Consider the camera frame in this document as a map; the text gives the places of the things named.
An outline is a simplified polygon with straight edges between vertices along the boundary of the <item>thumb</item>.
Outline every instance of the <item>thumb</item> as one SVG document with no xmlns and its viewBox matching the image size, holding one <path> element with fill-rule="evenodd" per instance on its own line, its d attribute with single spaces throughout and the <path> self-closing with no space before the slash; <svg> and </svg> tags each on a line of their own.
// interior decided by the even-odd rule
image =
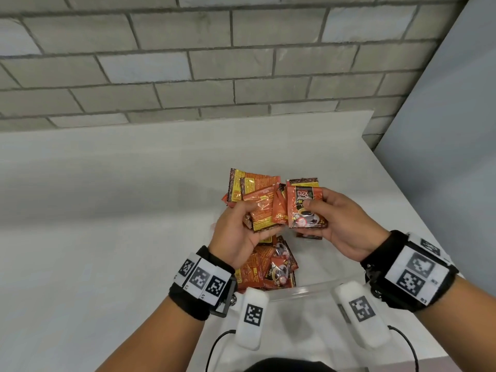
<svg viewBox="0 0 496 372">
<path fill-rule="evenodd" d="M 254 201 L 238 201 L 234 206 L 236 216 L 244 217 L 246 213 L 256 210 L 258 207 Z"/>
<path fill-rule="evenodd" d="M 323 215 L 327 220 L 330 220 L 335 212 L 332 205 L 320 200 L 305 200 L 303 206 L 314 213 Z"/>
</svg>

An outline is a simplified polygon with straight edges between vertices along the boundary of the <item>person's right hand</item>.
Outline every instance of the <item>person's right hand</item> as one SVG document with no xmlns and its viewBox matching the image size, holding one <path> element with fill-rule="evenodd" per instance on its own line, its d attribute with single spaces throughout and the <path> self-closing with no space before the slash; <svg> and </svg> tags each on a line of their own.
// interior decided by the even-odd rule
<svg viewBox="0 0 496 372">
<path fill-rule="evenodd" d="M 329 240 L 344 256 L 362 261 L 388 237 L 390 232 L 353 200 L 344 194 L 322 188 L 323 201 L 305 200 L 303 206 L 319 213 L 329 222 L 326 229 L 298 228 L 304 235 L 322 236 Z"/>
</svg>

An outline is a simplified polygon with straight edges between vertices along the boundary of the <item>white sensor device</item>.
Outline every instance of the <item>white sensor device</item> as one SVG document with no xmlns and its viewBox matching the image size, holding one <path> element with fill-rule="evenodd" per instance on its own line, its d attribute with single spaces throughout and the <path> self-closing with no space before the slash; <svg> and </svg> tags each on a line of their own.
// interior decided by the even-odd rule
<svg viewBox="0 0 496 372">
<path fill-rule="evenodd" d="M 351 281 L 339 285 L 334 292 L 339 310 L 360 347 L 372 350 L 391 340 L 391 332 L 381 319 L 370 290 Z"/>
<path fill-rule="evenodd" d="M 245 349 L 257 351 L 260 348 L 262 329 L 267 316 L 269 295 L 261 290 L 247 288 L 242 295 L 243 304 L 239 309 L 235 341 Z"/>
</svg>

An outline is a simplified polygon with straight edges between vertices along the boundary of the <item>gray brick wall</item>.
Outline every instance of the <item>gray brick wall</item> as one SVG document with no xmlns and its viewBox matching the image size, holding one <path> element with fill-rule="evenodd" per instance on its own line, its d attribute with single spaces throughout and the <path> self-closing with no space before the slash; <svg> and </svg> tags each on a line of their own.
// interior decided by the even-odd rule
<svg viewBox="0 0 496 372">
<path fill-rule="evenodd" d="M 467 0 L 0 0 L 0 131 L 375 110 Z"/>
</svg>

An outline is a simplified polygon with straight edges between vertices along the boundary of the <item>hand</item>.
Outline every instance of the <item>hand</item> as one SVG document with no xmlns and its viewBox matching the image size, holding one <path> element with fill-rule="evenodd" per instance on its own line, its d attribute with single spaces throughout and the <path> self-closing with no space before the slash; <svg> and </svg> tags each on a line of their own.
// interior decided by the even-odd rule
<svg viewBox="0 0 496 372">
<path fill-rule="evenodd" d="M 298 228 L 298 232 L 324 237 L 344 256 L 358 262 L 389 237 L 390 232 L 370 218 L 355 201 L 327 188 L 322 191 L 323 201 L 305 200 L 303 206 L 327 219 L 329 227 L 322 230 Z"/>
<path fill-rule="evenodd" d="M 232 209 L 228 207 L 215 225 L 214 236 L 208 250 L 234 269 L 239 269 L 250 257 L 253 248 L 266 239 L 281 232 L 283 226 L 267 231 L 253 232 L 243 224 L 246 213 L 257 208 L 256 202 L 239 201 Z"/>
</svg>

